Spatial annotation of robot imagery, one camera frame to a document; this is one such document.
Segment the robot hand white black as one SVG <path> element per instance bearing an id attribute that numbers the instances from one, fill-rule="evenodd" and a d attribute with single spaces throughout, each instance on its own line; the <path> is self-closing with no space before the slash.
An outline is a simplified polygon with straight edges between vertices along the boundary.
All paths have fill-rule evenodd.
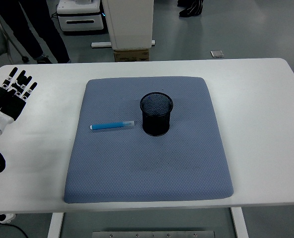
<path id="1" fill-rule="evenodd" d="M 21 71 L 15 76 L 18 68 L 14 67 L 0 86 L 0 134 L 5 127 L 18 119 L 27 99 L 37 87 L 37 82 L 31 83 L 32 76 L 26 76 Z"/>

